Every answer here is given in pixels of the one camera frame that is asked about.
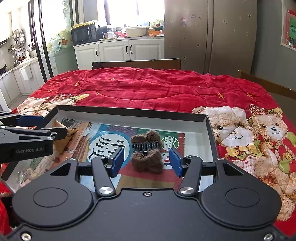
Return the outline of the silver double-door refrigerator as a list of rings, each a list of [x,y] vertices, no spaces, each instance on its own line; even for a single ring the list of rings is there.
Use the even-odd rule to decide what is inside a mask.
[[[250,73],[257,1],[165,1],[165,58],[181,69],[236,77]]]

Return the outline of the colourful printed paper sheet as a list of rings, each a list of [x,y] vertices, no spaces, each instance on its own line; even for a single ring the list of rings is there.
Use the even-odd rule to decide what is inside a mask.
[[[117,176],[111,180],[116,190],[123,187],[177,188],[181,183],[170,164],[169,149],[176,148],[184,153],[184,133],[157,130],[162,142],[161,155],[164,167],[161,173],[154,174],[136,171],[130,161],[133,154],[130,138],[138,134],[145,135],[149,129],[84,122],[70,118],[64,118],[59,122],[69,128],[77,128],[77,132],[61,154],[53,148],[51,156],[34,158],[18,164],[15,169],[14,190],[22,188],[69,158],[77,159],[80,163],[90,162],[100,155],[109,157],[118,148],[124,148],[125,160]]]

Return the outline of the black shallow cardboard box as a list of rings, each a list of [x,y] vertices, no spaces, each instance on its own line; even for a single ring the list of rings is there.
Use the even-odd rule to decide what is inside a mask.
[[[48,128],[56,123],[75,129],[70,142],[62,153],[8,164],[2,177],[11,192],[69,158],[89,162],[98,155],[110,156],[119,147],[124,149],[125,158],[118,175],[111,180],[116,190],[177,188],[181,179],[170,164],[171,148],[183,156],[200,157],[204,162],[215,162],[218,157],[210,121],[203,114],[60,105],[45,118]],[[133,152],[130,138],[150,130],[157,131],[162,142],[160,153],[164,166],[159,174],[138,172],[130,162]]]

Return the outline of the red quilted bedspread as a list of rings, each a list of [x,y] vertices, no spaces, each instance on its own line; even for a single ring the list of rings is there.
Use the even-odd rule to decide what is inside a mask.
[[[76,70],[51,78],[11,111],[45,116],[58,105],[208,115],[219,156],[277,189],[282,208],[275,224],[295,233],[295,127],[261,85],[174,69]]]

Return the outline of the white mug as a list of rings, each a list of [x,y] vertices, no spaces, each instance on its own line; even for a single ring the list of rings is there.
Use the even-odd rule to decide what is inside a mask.
[[[114,38],[115,38],[114,32],[106,32],[103,34],[103,39],[114,39]]]

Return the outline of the brown knit hair claw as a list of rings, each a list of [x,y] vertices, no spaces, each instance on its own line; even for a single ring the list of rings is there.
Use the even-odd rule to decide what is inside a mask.
[[[163,171],[160,135],[155,130],[149,130],[145,135],[138,134],[130,138],[133,154],[130,161],[138,172],[158,174]]]

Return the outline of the black microwave oven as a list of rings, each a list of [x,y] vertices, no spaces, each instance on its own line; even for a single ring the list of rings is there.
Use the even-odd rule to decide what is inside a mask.
[[[80,27],[73,28],[71,30],[73,45],[75,46],[75,45],[97,41],[98,27],[99,27],[98,24],[92,23],[89,25],[83,25]]]

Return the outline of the beige plastic basin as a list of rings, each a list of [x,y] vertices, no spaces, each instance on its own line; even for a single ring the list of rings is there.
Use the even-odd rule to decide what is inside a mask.
[[[128,38],[142,37],[147,34],[146,26],[127,27],[125,30],[126,30],[126,36]]]

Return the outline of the dark wooden chair back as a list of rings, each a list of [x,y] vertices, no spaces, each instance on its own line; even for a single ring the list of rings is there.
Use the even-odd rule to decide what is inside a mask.
[[[99,68],[131,67],[131,68],[152,68],[156,70],[181,69],[181,60],[157,59],[157,60],[134,60],[134,61],[112,61],[112,62],[92,62],[92,70]]]

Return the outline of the white kitchen cabinet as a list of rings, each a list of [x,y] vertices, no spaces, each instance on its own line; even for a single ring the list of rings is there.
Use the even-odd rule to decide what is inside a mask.
[[[74,46],[78,69],[93,62],[157,60],[165,58],[164,37],[138,37],[97,41]]]

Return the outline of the brown wooden chair right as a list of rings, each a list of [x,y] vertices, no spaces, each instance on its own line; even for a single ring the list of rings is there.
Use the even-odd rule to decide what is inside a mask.
[[[245,73],[241,70],[238,71],[238,78],[246,79],[256,84],[261,85],[266,91],[278,94],[280,96],[288,97],[296,100],[296,91],[282,85],[255,77],[251,74]]]

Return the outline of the green sign card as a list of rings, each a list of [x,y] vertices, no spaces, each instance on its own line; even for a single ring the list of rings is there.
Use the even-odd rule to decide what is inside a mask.
[[[288,30],[288,44],[295,48],[295,21],[291,20],[289,23],[289,30]]]

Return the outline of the brown paper pyramid packet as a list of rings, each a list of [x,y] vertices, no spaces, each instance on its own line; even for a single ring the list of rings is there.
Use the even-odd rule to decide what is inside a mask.
[[[69,144],[72,136],[77,132],[77,128],[69,128],[57,120],[54,120],[52,127],[63,128],[58,130],[58,137],[54,141],[55,151],[61,154]]]

